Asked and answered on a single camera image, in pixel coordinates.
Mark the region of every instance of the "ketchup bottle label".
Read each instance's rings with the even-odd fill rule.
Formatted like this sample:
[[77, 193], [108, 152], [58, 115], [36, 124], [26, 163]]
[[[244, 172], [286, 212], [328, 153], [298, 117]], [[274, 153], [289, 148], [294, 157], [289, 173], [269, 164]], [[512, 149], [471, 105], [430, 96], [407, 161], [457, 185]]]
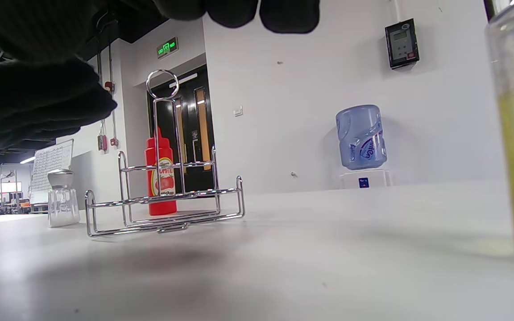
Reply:
[[[158, 163], [160, 166], [172, 165], [172, 161], [169, 158], [161, 158]], [[158, 177], [155, 173], [156, 171], [149, 171], [149, 185], [153, 196], [158, 195]], [[160, 169], [160, 177], [162, 181], [161, 195], [175, 195], [174, 169]]]

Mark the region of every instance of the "ceiling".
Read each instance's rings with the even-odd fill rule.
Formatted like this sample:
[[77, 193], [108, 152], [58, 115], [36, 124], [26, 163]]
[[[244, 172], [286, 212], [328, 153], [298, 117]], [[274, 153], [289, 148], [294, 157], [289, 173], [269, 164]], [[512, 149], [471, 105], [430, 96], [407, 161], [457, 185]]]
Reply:
[[[151, 0], [94, 0], [92, 26], [96, 32], [88, 35], [79, 56], [89, 60], [98, 49], [120, 38], [133, 43], [168, 19], [161, 16]], [[0, 61], [11, 59], [0, 51]], [[54, 140], [24, 140], [19, 144], [0, 150], [0, 164], [19, 163], [30, 158], [36, 150], [55, 144]]]

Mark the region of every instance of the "wire rack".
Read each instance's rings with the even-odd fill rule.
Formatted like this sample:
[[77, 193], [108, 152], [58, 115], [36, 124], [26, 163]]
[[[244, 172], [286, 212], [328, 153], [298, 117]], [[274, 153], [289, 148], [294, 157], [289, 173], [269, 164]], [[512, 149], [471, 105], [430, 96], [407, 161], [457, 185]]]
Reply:
[[[176, 88], [172, 92], [169, 97], [157, 97], [151, 90], [150, 81], [152, 77], [157, 73], [166, 73], [173, 77]], [[175, 100], [173, 99], [179, 90], [179, 81], [178, 77], [172, 73], [171, 71], [165, 69], [158, 69], [153, 71], [148, 75], [148, 79], [146, 80], [146, 89], [148, 93], [153, 97], [153, 123], [155, 125], [155, 129], [158, 127], [158, 112], [156, 108], [156, 104], [158, 102], [169, 102], [172, 104], [174, 111], [174, 126], [175, 126], [175, 135], [178, 141], [178, 146], [182, 146], [182, 140], [180, 136], [180, 126], [178, 124], [178, 111], [176, 109]], [[154, 135], [155, 142], [155, 150], [156, 150], [156, 159], [160, 159], [159, 156], [159, 142], [158, 135]], [[178, 148], [178, 159], [182, 160], [182, 149]], [[202, 191], [185, 191], [185, 179], [184, 179], [184, 169], [188, 167], [202, 167], [202, 166], [211, 166], [212, 173], [214, 176], [214, 188], [207, 189]], [[129, 173], [131, 171], [156, 171], [158, 173], [158, 181], [161, 181], [161, 170], [163, 169], [180, 169], [180, 180], [182, 181], [182, 193], [176, 193], [174, 195], [161, 195], [161, 189], [158, 189], [158, 194], [152, 197], [138, 197], [138, 198], [130, 198], [130, 179]], [[216, 147], [212, 147], [211, 149], [211, 160], [210, 162], [192, 162], [192, 163], [175, 163], [169, 166], [161, 166], [159, 162], [156, 165], [148, 165], [148, 166], [128, 166], [126, 154], [124, 152], [118, 152], [118, 174], [120, 179], [120, 200], [106, 203], [96, 203], [94, 192], [90, 189], [86, 191], [84, 195], [84, 209], [86, 214], [86, 230], [87, 234], [90, 237], [96, 236], [106, 236], [106, 235], [117, 235], [117, 234], [127, 234], [127, 233], [135, 233], [135, 232], [145, 232], [145, 231], [157, 231], [158, 233], [164, 232], [172, 232], [185, 230], [192, 224], [202, 224], [202, 223], [210, 223], [217, 221], [225, 221], [228, 219], [234, 218], [242, 218], [245, 216], [245, 198], [243, 195], [243, 180], [241, 176], [237, 176], [235, 179], [235, 188], [233, 189], [220, 189], [219, 181], [218, 181], [218, 171], [217, 171], [217, 160], [216, 160]], [[237, 212], [223, 214], [221, 209], [221, 196], [226, 194], [236, 194], [237, 195]], [[166, 215], [163, 218], [153, 218], [153, 219], [142, 219], [136, 220], [132, 215], [132, 205], [135, 204], [151, 204], [151, 203], [161, 203], [161, 202], [169, 202], [169, 201], [177, 201], [177, 200], [186, 200], [186, 199], [197, 199], [197, 198], [206, 198], [213, 197], [216, 199], [216, 207], [211, 211], [204, 211], [199, 213], [191, 213], [187, 214], [176, 214], [176, 215]], [[96, 219], [96, 210], [104, 207], [113, 207], [120, 206], [122, 207], [122, 223], [124, 224], [123, 228], [117, 228], [113, 230], [99, 230], [98, 222]]]

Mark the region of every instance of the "white dispenser base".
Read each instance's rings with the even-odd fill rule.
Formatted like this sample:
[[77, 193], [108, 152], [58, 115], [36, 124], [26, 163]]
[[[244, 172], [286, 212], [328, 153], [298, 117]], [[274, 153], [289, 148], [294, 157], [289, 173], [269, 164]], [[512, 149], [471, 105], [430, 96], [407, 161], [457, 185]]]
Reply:
[[392, 174], [388, 170], [357, 170], [340, 176], [342, 189], [368, 189], [392, 185]]

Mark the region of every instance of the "metal shaker lid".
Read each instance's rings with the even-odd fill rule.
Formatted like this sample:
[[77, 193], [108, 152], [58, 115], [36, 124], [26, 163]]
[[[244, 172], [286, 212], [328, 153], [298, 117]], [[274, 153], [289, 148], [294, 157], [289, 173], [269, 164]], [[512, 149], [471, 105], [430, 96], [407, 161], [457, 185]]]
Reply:
[[67, 189], [71, 187], [74, 177], [75, 173], [73, 171], [65, 169], [53, 170], [47, 173], [47, 179], [49, 179], [52, 189]]

